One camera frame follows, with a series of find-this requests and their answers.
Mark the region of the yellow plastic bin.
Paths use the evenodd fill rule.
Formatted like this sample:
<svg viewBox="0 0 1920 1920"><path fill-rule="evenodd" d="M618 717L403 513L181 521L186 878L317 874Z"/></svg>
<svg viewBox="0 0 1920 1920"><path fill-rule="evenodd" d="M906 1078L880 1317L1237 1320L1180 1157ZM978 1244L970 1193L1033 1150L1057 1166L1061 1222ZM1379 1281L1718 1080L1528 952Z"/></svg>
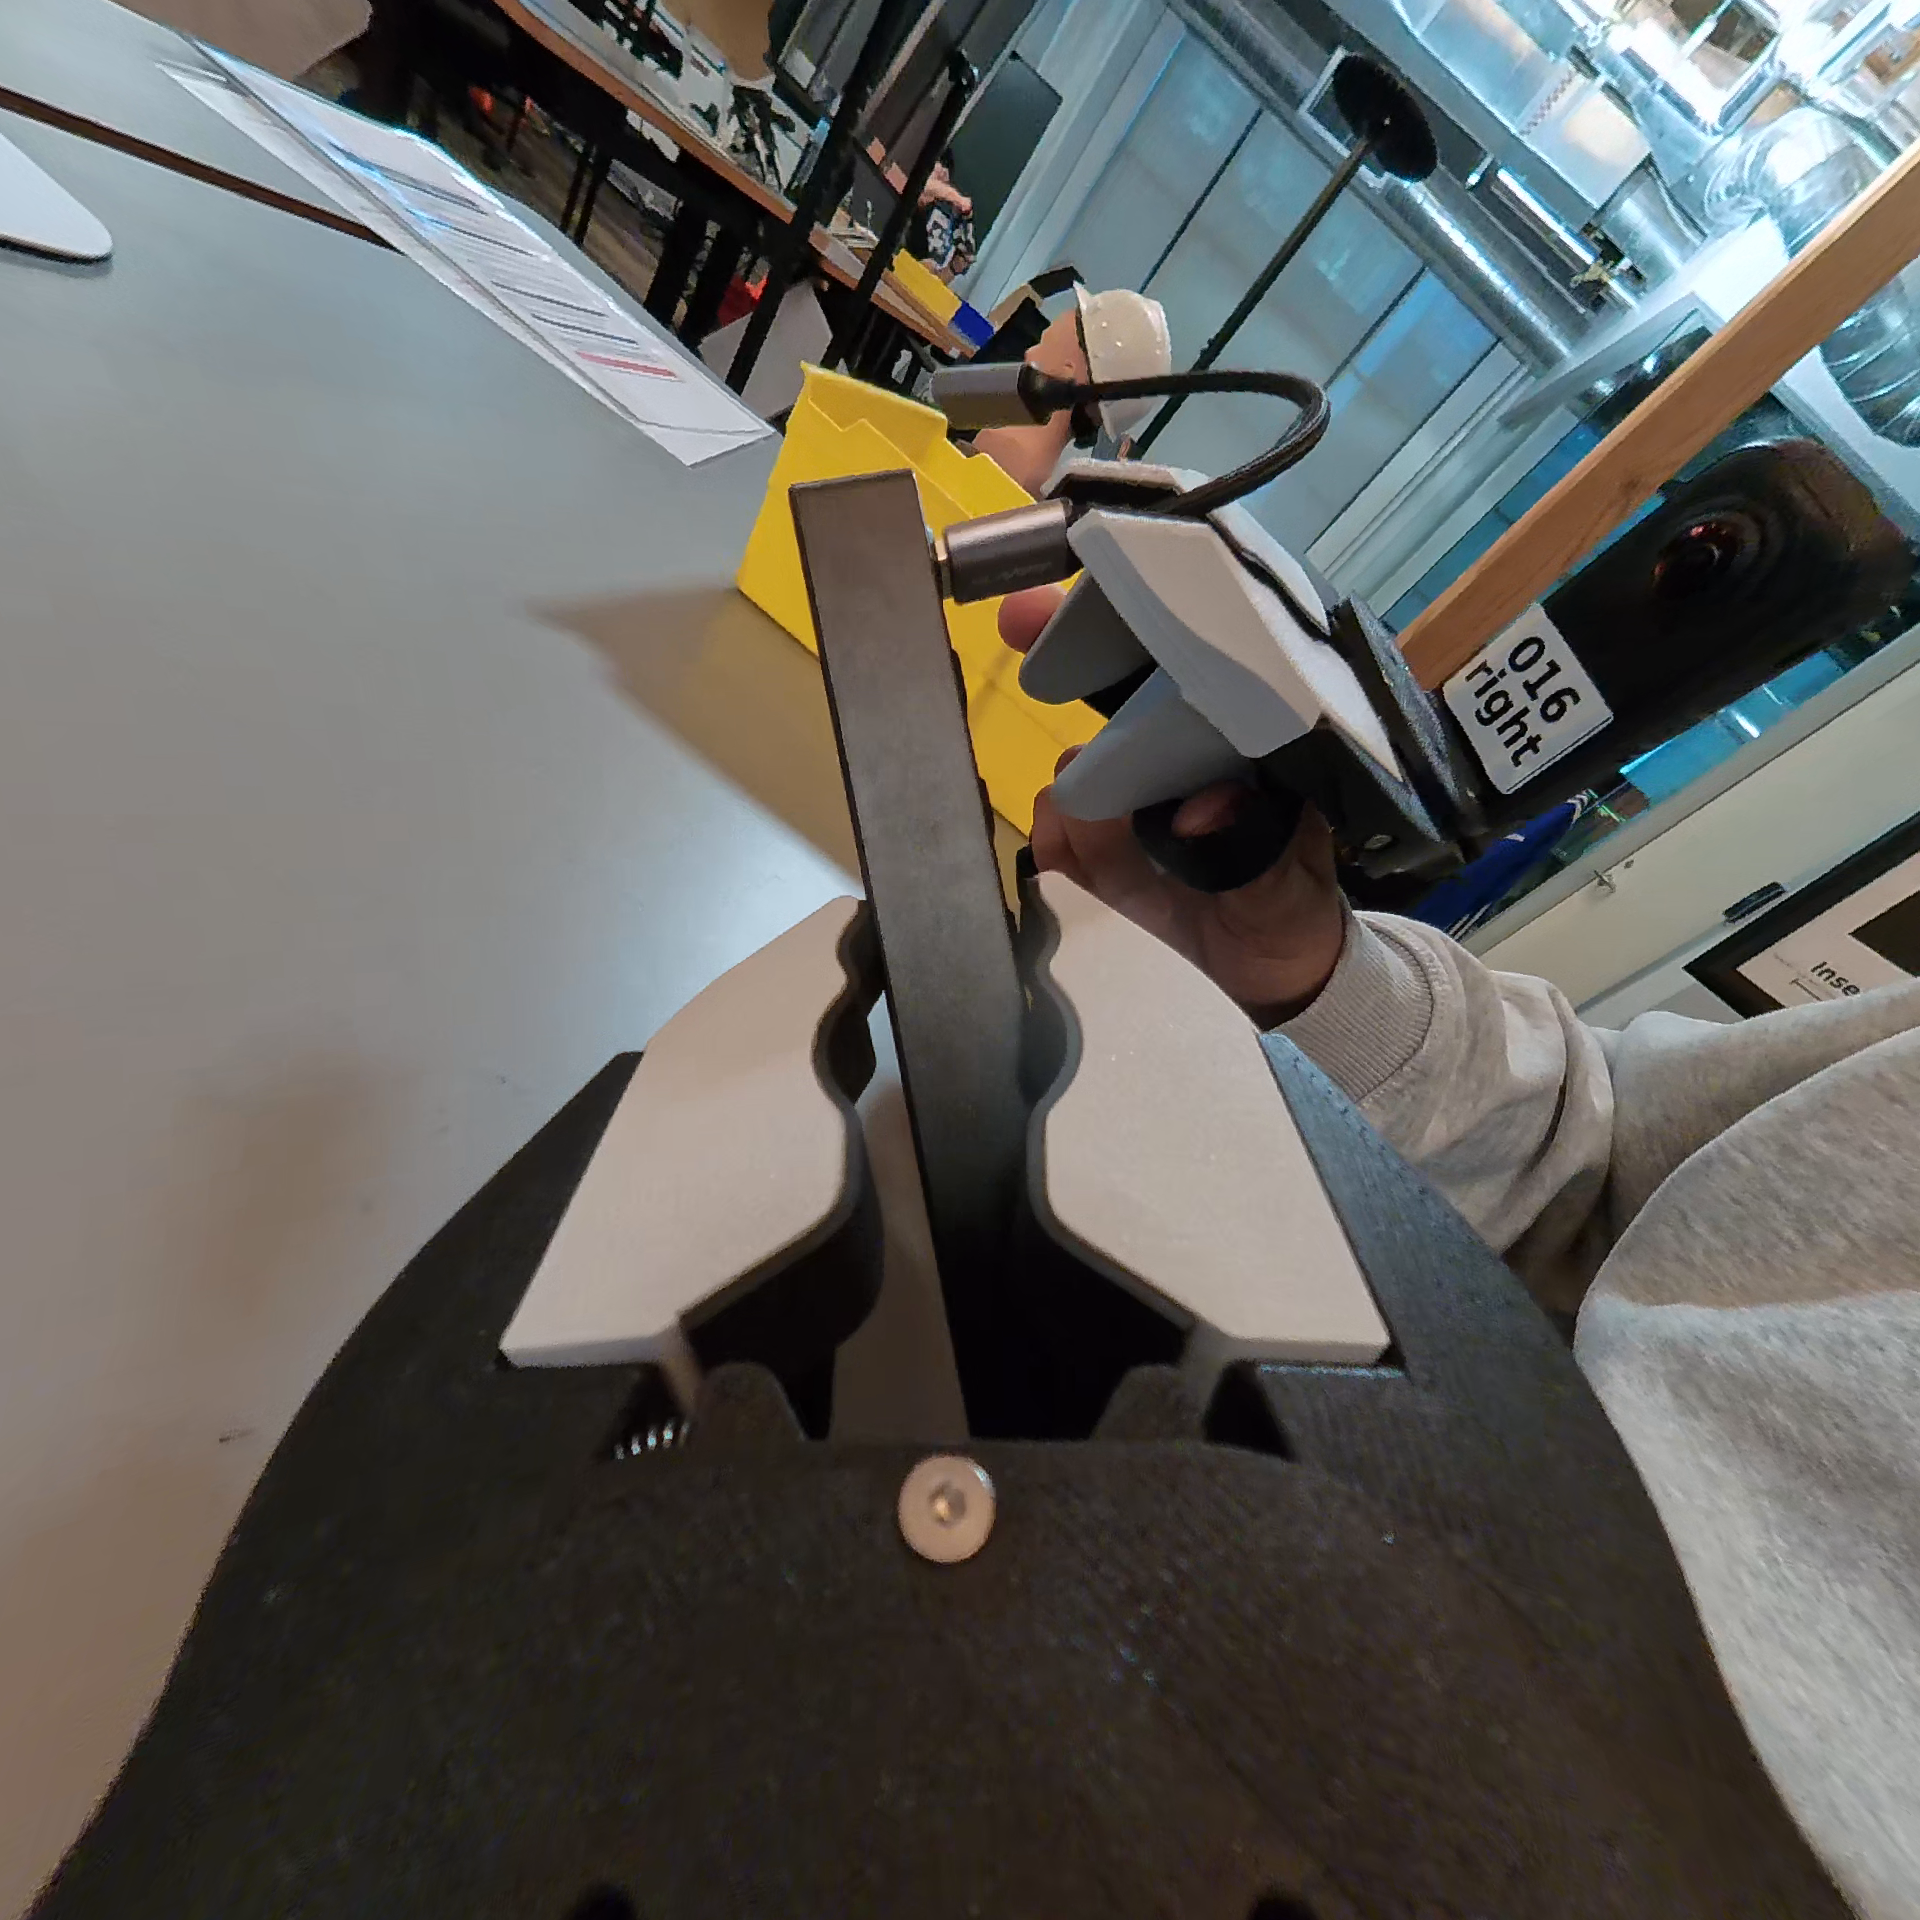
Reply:
<svg viewBox="0 0 1920 1920"><path fill-rule="evenodd" d="M819 640L786 495L796 485L898 468L917 474L922 513L934 535L1030 502L995 460L952 441L934 408L849 372L805 368L737 588L812 653ZM1030 832L1036 796L1054 778L1058 759L1092 737L1099 717L1086 704L1042 704L1022 690L1022 658L1001 640L1000 610L1000 599L949 604L949 636L987 799L1010 826Z"/></svg>

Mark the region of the mannequin head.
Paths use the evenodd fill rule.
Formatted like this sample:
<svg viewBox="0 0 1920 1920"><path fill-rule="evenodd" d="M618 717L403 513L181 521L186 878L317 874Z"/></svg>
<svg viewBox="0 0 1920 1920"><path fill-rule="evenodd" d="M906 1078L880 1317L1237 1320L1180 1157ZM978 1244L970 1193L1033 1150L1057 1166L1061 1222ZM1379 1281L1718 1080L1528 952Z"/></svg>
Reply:
<svg viewBox="0 0 1920 1920"><path fill-rule="evenodd" d="M1077 338L1074 297L1073 306L1052 319L1041 340L1029 346L1024 361L1049 378L1086 386L1088 372ZM1042 422L1016 422L981 429L974 447L989 456L1022 490L1041 495L1068 447L1092 447L1104 441L1090 418L1090 404L1068 407ZM1136 437L1113 442L1126 453Z"/></svg>

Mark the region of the black floor lamp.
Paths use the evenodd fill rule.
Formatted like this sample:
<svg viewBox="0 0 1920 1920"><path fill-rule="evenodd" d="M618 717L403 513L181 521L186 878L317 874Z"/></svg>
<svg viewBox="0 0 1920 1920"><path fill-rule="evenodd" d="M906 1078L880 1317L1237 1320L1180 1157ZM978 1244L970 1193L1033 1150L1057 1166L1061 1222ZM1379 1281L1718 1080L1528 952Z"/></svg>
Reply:
<svg viewBox="0 0 1920 1920"><path fill-rule="evenodd" d="M1262 298L1267 298L1291 260L1306 252L1333 205L1369 162L1376 162L1387 175L1408 182L1422 182L1434 174L1437 148L1427 111L1392 69L1366 54L1342 54L1331 66L1329 86L1352 132L1352 146L1302 217L1288 230L1276 253L1264 263L1253 286L1208 338L1190 369L1172 378L1170 394L1166 394L1166 401L1136 441L1138 456L1145 456L1156 446L1187 400L1202 390L1202 377L1211 377L1242 326L1257 312Z"/></svg>

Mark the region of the white hard hat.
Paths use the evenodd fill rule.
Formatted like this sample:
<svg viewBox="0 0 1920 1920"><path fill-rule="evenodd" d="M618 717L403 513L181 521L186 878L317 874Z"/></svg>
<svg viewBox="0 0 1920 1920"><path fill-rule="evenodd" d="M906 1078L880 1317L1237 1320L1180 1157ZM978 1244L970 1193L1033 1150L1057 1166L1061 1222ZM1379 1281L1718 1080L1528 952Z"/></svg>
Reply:
<svg viewBox="0 0 1920 1920"><path fill-rule="evenodd" d="M1090 418L1104 441L1129 441L1161 401L1161 382L1170 374L1172 346L1158 298L1134 290L1092 292L1083 281L1073 288L1074 325L1094 388Z"/></svg>

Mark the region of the black framed sign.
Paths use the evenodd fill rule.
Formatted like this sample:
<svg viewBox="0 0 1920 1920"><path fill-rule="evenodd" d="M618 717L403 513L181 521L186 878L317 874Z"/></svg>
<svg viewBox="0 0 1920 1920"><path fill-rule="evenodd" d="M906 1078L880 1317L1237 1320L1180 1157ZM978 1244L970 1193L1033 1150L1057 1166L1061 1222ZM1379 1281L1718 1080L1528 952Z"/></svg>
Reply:
<svg viewBox="0 0 1920 1920"><path fill-rule="evenodd" d="M1740 1016L1916 978L1917 817L1744 917L1686 973Z"/></svg>

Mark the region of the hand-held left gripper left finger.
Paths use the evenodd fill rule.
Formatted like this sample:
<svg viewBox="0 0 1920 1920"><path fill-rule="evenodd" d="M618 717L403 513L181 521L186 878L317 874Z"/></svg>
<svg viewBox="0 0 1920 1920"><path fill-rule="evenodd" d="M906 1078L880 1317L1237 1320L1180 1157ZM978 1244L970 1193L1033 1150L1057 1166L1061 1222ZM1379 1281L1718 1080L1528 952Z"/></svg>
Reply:
<svg viewBox="0 0 1920 1920"><path fill-rule="evenodd" d="M661 1025L500 1357L518 1369L827 1361L880 1286L857 1114L877 993L868 905L840 896Z"/></svg>

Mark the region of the black usb hub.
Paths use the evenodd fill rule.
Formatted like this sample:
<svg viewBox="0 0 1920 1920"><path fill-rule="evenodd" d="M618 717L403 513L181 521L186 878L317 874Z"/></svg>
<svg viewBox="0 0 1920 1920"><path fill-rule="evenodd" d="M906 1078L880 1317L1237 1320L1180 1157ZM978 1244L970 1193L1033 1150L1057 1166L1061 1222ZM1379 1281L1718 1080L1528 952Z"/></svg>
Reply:
<svg viewBox="0 0 1920 1920"><path fill-rule="evenodd" d="M1024 986L910 471L789 490L952 1353L977 1438L1030 1422Z"/></svg>

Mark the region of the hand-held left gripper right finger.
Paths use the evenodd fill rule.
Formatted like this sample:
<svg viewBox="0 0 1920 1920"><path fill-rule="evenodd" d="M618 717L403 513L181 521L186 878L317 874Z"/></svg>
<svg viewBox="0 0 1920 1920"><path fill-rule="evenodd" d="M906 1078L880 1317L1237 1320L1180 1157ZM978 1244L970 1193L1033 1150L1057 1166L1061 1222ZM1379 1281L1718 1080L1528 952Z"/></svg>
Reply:
<svg viewBox="0 0 1920 1920"><path fill-rule="evenodd" d="M1026 886L1024 933L1062 1025L1029 1128L1044 1233L1188 1369L1379 1361L1390 1329L1251 1016L1061 872Z"/></svg>

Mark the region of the printed paper sheet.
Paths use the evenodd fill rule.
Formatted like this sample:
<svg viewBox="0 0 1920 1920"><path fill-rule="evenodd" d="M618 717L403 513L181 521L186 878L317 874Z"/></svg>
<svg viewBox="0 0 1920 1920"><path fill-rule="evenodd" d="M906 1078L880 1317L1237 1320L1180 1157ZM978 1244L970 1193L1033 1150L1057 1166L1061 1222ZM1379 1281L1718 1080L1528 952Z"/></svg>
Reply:
<svg viewBox="0 0 1920 1920"><path fill-rule="evenodd" d="M168 74L683 465L772 437L742 397L440 146L209 52Z"/></svg>

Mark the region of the blue jacket white stripes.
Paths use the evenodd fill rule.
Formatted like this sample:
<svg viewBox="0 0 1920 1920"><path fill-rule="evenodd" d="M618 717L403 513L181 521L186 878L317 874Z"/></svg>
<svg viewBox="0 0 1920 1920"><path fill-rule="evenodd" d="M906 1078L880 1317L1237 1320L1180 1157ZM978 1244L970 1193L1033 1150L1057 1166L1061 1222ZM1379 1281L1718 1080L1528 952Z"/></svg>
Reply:
<svg viewBox="0 0 1920 1920"><path fill-rule="evenodd" d="M1500 833L1462 868L1436 882L1417 902L1398 908L1398 914L1457 938L1475 933L1477 925L1501 909L1530 872L1549 861L1549 855L1593 805L1593 792L1584 791L1556 801L1513 832Z"/></svg>

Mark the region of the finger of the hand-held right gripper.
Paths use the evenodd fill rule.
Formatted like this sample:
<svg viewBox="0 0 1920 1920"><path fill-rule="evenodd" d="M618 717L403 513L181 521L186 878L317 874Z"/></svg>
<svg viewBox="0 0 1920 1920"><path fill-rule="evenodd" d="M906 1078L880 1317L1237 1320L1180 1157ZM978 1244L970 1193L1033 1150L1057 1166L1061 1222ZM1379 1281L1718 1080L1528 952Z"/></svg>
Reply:
<svg viewBox="0 0 1920 1920"><path fill-rule="evenodd" d="M1073 511L1161 511L1202 480L1197 471L1161 464L1074 460L1044 485L1042 501L1061 501ZM1242 568L1257 575L1309 632L1333 632L1333 606L1326 583L1298 562L1262 521L1240 502L1208 513L1218 540Z"/></svg>
<svg viewBox="0 0 1920 1920"><path fill-rule="evenodd" d="M1401 778L1308 568L1248 510L1090 510L1068 541L1080 583L1101 591L1158 670L1136 717L1113 716L1066 765L1069 783L1211 783L1315 729Z"/></svg>

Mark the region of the person's right hand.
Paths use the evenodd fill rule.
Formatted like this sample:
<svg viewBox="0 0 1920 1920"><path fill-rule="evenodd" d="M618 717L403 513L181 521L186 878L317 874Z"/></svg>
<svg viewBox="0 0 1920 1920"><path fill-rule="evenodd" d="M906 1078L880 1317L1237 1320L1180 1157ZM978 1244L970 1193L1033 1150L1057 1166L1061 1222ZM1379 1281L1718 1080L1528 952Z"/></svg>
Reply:
<svg viewBox="0 0 1920 1920"><path fill-rule="evenodd" d="M1054 783L1036 796L1029 846L1042 872L1062 872L1158 937L1260 1028L1297 1016L1338 970L1348 908L1331 826L1313 807L1281 861L1228 893L1204 893L1164 872L1124 821L1083 823L1062 813Z"/></svg>

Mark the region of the wooden beam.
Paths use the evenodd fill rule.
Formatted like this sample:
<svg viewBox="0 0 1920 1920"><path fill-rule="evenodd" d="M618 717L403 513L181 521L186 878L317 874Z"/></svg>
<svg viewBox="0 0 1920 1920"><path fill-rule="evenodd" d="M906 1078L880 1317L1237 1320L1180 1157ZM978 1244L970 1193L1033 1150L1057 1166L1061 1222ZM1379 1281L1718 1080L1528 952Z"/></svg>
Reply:
<svg viewBox="0 0 1920 1920"><path fill-rule="evenodd" d="M1419 612L1398 640L1414 681L1448 684L1916 253L1908 148Z"/></svg>

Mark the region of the white document stand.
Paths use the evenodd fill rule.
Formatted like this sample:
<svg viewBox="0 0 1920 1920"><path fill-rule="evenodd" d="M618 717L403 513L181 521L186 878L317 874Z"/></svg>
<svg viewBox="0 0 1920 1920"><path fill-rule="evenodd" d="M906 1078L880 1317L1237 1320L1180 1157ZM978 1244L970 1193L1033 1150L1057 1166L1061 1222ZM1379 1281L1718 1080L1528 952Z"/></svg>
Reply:
<svg viewBox="0 0 1920 1920"><path fill-rule="evenodd" d="M2 135L2 246L74 266L112 258L108 225L10 135Z"/></svg>

